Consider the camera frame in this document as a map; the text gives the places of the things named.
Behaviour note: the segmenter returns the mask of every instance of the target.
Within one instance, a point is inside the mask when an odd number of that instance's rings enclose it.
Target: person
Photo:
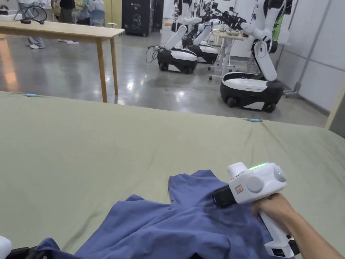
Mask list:
[[[89,6],[89,12],[100,10],[105,12],[106,6],[102,0],[92,0]],[[92,19],[92,24],[96,26],[101,26],[101,21],[97,19]]]
[[[83,25],[91,25],[90,22],[90,12],[95,10],[100,10],[105,12],[105,4],[102,0],[84,0],[83,4],[78,4],[77,6],[82,7],[83,10],[80,12],[80,16],[83,18],[81,20],[77,21],[77,24],[83,24]],[[101,26],[101,21],[98,19],[92,19],[92,24],[96,26]]]
[[[313,227],[299,215],[280,193],[271,199],[262,199],[253,204],[253,211],[263,211],[281,224],[295,238],[303,259],[344,259]]]
[[[25,18],[33,18],[37,15],[35,10],[33,9],[27,9],[26,7],[30,6],[40,6],[43,9],[51,9],[50,0],[18,0],[19,3],[19,9],[21,10],[21,13],[23,15],[23,19]],[[36,20],[41,20],[46,17],[46,14],[43,10],[37,8],[38,11],[38,17],[36,17]],[[40,37],[28,37],[29,46],[32,49],[43,49],[45,47],[42,38]]]
[[[74,0],[61,0],[59,22],[74,23],[73,9],[75,8],[76,8],[76,3],[74,2]],[[73,41],[73,40],[58,40],[58,41],[66,42],[67,44],[79,44],[79,42]]]
[[[76,24],[90,25],[89,5],[90,0],[83,0],[82,4],[76,4],[76,6],[82,8],[82,10],[76,15]]]

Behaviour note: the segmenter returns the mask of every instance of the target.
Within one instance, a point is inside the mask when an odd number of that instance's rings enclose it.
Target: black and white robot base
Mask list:
[[[227,73],[220,85],[220,96],[230,107],[263,110],[271,113],[283,95],[284,84],[279,80],[265,81],[251,73]]]
[[[196,54],[198,62],[214,64],[217,60],[218,50],[208,44],[189,45],[187,48]]]
[[[198,57],[188,49],[174,47],[171,50],[161,50],[157,56],[161,71],[177,71],[191,74],[196,68]]]

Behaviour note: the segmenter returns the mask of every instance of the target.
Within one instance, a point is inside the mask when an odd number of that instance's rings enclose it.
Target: concrete floor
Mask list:
[[[170,111],[229,117],[259,118],[294,124],[324,126],[327,116],[303,99],[282,98],[272,114],[228,108],[220,98],[220,79],[208,80],[207,65],[194,75],[161,72],[157,61],[147,64],[148,46],[164,44],[171,32],[149,37],[120,36],[116,40],[119,97],[115,97],[110,45],[104,44],[108,102]],[[102,101],[95,44],[67,45],[45,40],[33,50],[25,37],[0,35],[0,90]],[[244,62],[234,62],[245,70]]]

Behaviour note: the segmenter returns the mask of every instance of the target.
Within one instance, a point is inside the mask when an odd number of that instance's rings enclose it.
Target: hand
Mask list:
[[[281,193],[272,194],[271,199],[256,201],[252,209],[254,213],[263,211],[271,219],[282,225],[286,225],[291,218],[297,215],[297,212]]]

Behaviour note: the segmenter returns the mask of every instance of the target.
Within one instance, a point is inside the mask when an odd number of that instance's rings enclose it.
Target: person's arm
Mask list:
[[[253,210],[262,210],[284,226],[296,240],[303,259],[344,259],[292,208],[282,194],[275,193],[270,200],[262,199],[255,202]]]

